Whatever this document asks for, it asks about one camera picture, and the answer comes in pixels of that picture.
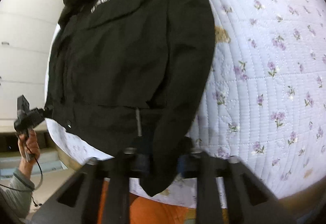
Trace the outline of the person left hand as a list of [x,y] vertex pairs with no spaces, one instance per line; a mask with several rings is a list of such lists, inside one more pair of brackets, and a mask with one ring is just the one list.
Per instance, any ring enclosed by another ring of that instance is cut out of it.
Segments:
[[33,129],[29,129],[28,135],[20,134],[18,136],[18,146],[23,160],[29,164],[35,164],[40,157],[36,132]]

